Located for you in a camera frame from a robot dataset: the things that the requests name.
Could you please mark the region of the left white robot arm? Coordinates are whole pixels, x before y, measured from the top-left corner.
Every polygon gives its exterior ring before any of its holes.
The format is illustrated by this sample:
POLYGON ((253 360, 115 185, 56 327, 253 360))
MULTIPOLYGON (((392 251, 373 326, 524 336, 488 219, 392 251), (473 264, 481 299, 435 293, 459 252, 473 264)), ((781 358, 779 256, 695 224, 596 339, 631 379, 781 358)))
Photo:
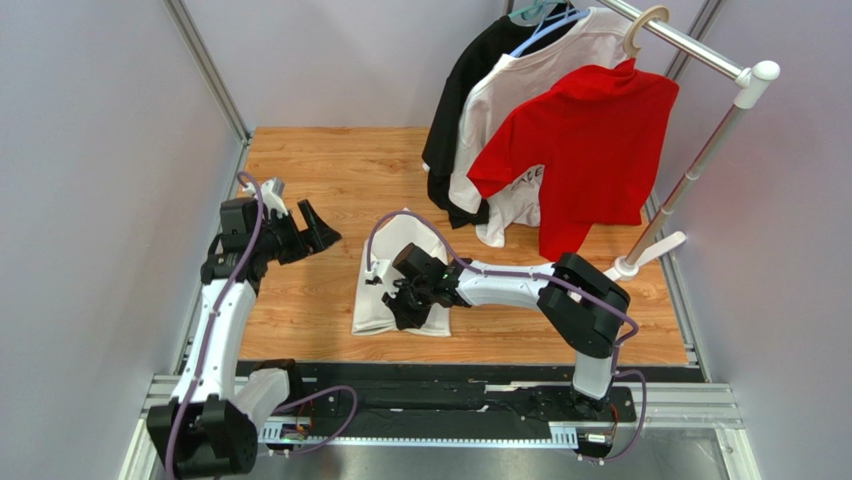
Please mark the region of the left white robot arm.
POLYGON ((196 337, 168 402, 151 408, 146 428, 170 479, 220 478, 252 471, 261 428, 300 390, 292 360, 263 361, 236 388, 242 338, 268 265, 297 262, 340 240, 311 203, 298 203, 306 226, 272 196, 220 206, 221 230, 200 271, 196 337))

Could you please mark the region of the white cloth napkin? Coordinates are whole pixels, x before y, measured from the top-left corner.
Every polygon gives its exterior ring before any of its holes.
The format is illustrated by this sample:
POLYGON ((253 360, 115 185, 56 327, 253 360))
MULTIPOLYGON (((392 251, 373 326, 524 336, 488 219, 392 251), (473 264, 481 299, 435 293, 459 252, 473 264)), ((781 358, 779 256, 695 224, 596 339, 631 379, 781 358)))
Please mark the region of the white cloth napkin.
POLYGON ((391 331, 446 338, 451 335, 450 310, 434 304, 426 308, 424 320, 407 320, 392 309, 401 298, 392 294, 393 282, 404 276, 392 267, 403 249, 415 245, 429 257, 447 264, 445 243, 420 215, 403 208, 374 225, 363 243, 355 294, 351 333, 369 336, 391 331))

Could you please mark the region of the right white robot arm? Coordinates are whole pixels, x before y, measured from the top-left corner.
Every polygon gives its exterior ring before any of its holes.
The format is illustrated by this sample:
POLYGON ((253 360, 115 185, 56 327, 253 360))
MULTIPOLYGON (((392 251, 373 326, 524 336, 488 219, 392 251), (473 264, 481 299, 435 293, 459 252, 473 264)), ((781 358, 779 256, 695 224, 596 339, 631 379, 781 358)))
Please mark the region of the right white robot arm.
POLYGON ((410 243, 393 260, 369 262, 365 274, 366 284, 383 288, 382 301, 400 329, 422 327, 436 306, 541 313, 576 353, 574 392, 590 401, 608 397, 631 297, 580 255, 510 267, 461 257, 445 262, 410 243))

